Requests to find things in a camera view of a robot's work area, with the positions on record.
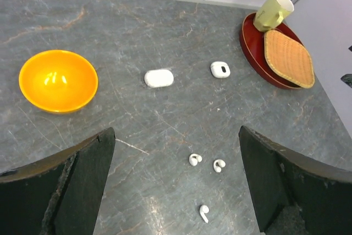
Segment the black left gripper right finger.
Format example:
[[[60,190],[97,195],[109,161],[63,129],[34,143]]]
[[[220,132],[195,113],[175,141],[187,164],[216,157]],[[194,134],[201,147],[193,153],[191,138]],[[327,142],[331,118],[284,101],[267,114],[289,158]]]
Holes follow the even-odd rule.
[[[241,126],[241,157],[260,232],[296,205],[310,234],[351,234],[351,172]]]

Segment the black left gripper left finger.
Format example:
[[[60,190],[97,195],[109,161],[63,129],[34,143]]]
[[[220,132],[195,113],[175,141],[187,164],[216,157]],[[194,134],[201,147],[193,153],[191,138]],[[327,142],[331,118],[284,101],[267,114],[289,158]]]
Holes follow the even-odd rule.
[[[1,234],[93,234],[115,131],[1,173]]]

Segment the white stem earbud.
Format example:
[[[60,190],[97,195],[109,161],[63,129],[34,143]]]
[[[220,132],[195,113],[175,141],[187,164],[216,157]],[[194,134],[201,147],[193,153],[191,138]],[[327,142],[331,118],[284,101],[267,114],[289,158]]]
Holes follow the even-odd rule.
[[[209,211],[210,209],[207,205],[201,205],[199,208],[199,214],[205,223],[208,223],[208,218],[206,215],[209,213]]]

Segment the white earbud charging case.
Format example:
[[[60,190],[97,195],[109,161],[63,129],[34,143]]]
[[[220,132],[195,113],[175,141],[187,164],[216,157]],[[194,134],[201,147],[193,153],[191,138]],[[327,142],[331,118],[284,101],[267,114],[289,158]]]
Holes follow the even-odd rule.
[[[230,76],[229,65],[226,62],[215,61],[210,65],[210,70],[215,78],[223,79]]]

